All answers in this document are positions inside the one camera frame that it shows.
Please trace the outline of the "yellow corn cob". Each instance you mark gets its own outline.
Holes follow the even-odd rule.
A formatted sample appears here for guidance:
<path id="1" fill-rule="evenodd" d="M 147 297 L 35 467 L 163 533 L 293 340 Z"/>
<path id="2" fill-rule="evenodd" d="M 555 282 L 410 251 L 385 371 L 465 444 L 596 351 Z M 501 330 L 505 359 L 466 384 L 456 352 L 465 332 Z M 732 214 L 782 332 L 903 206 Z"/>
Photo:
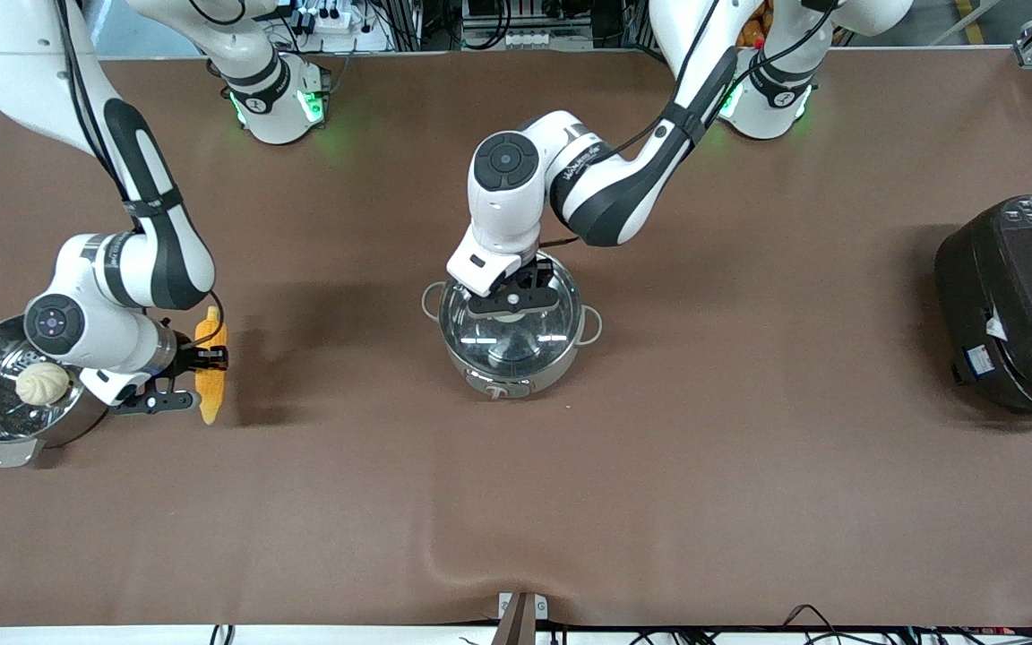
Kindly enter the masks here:
<path id="1" fill-rule="evenodd" d="M 212 305 L 206 309 L 206 317 L 198 323 L 195 333 L 198 336 L 197 346 L 227 346 L 227 332 L 220 307 Z M 206 425 L 212 426 L 221 405 L 224 404 L 226 370 L 195 372 L 195 389 L 197 395 L 201 397 L 198 409 L 202 419 Z"/>

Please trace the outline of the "glass pot lid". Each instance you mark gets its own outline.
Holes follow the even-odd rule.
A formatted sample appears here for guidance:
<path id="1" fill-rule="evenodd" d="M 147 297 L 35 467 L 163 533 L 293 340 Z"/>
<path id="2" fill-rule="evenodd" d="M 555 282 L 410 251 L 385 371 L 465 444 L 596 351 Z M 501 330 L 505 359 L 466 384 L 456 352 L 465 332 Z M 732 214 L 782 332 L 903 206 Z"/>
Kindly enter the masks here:
<path id="1" fill-rule="evenodd" d="M 555 307 L 540 314 L 471 318 L 466 287 L 454 279 L 441 283 L 433 319 L 451 358 L 483 376 L 516 379 L 560 365 L 573 354 L 584 333 L 586 312 L 574 277 L 548 256 L 555 262 L 549 286 L 555 289 Z"/>

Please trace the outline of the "grey electric cooking pot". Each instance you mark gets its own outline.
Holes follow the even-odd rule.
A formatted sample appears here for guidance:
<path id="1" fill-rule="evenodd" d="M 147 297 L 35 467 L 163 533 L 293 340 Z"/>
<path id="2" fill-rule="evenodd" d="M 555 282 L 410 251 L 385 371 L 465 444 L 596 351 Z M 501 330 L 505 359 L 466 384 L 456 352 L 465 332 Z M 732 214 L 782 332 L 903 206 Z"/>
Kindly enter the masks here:
<path id="1" fill-rule="evenodd" d="M 430 320 L 433 319 L 433 314 L 438 307 L 438 299 L 441 296 L 441 283 L 443 281 L 437 281 L 436 283 L 430 283 L 423 291 L 421 297 L 421 309 L 426 318 Z M 563 377 L 565 373 L 570 370 L 574 359 L 576 359 L 579 348 L 589 346 L 589 344 L 594 343 L 598 338 L 601 338 L 602 331 L 605 329 L 605 322 L 603 322 L 602 315 L 594 307 L 585 305 L 584 311 L 586 312 L 586 317 L 584 319 L 584 333 L 579 341 L 577 348 L 574 349 L 572 355 L 563 360 L 560 365 L 547 368 L 547 370 L 542 370 L 541 373 L 534 373 L 529 377 L 516 377 L 516 379 L 508 379 L 508 377 L 488 377 L 483 376 L 478 373 L 469 370 L 464 367 L 462 363 L 451 358 L 453 366 L 458 370 L 467 384 L 471 385 L 475 391 L 482 392 L 483 395 L 490 397 L 492 400 L 512 400 L 512 399 L 527 399 L 533 396 L 534 393 L 542 392 L 552 387 L 556 384 L 558 380 Z"/>

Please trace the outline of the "white steamed bun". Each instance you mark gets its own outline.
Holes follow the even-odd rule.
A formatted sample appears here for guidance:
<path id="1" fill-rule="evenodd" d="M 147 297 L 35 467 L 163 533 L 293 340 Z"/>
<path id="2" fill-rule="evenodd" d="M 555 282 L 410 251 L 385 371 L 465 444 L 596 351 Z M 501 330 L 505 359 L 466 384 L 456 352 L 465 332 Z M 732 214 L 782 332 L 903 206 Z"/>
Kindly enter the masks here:
<path id="1" fill-rule="evenodd" d="M 13 391 L 21 404 L 49 407 L 73 388 L 73 377 L 57 363 L 38 362 L 17 375 Z"/>

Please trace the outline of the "brown table mat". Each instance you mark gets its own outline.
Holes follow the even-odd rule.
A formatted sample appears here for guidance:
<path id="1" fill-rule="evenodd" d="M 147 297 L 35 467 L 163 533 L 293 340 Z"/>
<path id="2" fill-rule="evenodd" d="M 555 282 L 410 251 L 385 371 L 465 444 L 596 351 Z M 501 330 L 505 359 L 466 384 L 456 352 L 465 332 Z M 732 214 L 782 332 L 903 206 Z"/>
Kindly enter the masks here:
<path id="1" fill-rule="evenodd" d="M 197 60 L 107 62 L 218 266 L 213 426 L 108 419 L 0 469 L 0 625 L 475 621 L 1032 625 L 1032 417 L 959 388 L 942 239 L 1032 193 L 1009 49 L 828 54 L 774 142 L 714 126 L 630 244 L 558 249 L 605 330 L 479 395 L 419 297 L 471 152 L 570 110 L 610 142 L 672 79 L 639 53 L 353 61 L 321 131 L 237 126 Z M 0 320 L 127 221 L 80 151 L 0 114 Z"/>

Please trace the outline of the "pile of orange buns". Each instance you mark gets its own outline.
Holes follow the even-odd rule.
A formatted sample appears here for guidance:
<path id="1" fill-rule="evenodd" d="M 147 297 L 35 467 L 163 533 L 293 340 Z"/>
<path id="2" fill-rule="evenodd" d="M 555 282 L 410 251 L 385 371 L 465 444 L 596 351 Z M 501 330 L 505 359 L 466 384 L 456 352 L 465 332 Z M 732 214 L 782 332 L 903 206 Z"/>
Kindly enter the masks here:
<path id="1" fill-rule="evenodd" d="M 762 49 L 774 21 L 774 3 L 775 0 L 761 0 L 742 27 L 737 47 Z"/>

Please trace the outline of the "black rice cooker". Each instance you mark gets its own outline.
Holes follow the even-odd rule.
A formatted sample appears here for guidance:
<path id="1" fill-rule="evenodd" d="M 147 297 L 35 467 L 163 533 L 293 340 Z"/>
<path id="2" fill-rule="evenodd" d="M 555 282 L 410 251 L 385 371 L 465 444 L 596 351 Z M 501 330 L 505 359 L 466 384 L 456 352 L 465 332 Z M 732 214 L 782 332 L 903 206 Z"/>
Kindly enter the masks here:
<path id="1" fill-rule="evenodd" d="M 950 233 L 933 276 L 955 381 L 1032 414 L 1032 194 L 1000 201 Z"/>

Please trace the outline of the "metal table edge bracket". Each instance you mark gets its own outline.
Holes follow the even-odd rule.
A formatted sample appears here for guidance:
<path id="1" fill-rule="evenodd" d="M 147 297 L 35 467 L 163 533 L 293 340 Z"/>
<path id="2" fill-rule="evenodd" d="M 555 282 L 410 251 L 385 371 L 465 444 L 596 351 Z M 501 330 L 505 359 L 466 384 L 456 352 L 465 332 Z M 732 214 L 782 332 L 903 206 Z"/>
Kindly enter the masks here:
<path id="1" fill-rule="evenodd" d="M 531 592 L 504 592 L 498 598 L 498 619 L 490 645 L 537 645 L 538 624 L 548 620 L 546 596 Z"/>

